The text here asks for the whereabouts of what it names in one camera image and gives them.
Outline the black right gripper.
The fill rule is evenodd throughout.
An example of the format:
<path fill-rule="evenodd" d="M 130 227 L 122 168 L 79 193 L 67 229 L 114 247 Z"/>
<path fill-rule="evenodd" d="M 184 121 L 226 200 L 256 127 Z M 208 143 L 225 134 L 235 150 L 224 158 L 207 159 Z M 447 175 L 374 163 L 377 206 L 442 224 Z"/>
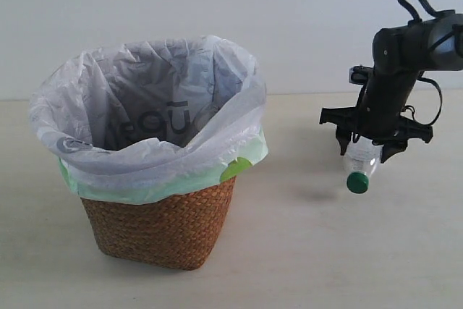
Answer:
<path fill-rule="evenodd" d="M 355 107 L 323 108 L 320 123 L 332 123 L 336 127 L 336 139 L 340 155 L 344 156 L 348 145 L 365 137 L 374 145 L 381 145 L 381 163 L 392 156 L 405 152 L 408 140 L 418 139 L 429 143 L 433 128 L 401 115 L 403 103 L 394 101 L 363 101 Z"/>

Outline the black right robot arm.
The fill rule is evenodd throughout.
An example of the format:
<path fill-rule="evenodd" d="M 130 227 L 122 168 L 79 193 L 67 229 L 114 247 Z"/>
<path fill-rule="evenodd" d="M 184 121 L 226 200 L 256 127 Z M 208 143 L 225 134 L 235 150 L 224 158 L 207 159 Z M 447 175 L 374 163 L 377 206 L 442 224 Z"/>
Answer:
<path fill-rule="evenodd" d="M 351 68 L 349 81 L 361 85 L 353 107 L 324 108 L 320 124 L 336 125 L 340 154 L 361 137 L 382 146 L 381 162 L 407 149 L 410 139 L 429 143 L 433 125 L 403 116 L 407 99 L 427 71 L 462 70 L 462 15 L 445 11 L 433 20 L 411 20 L 383 28 L 373 39 L 373 66 Z"/>

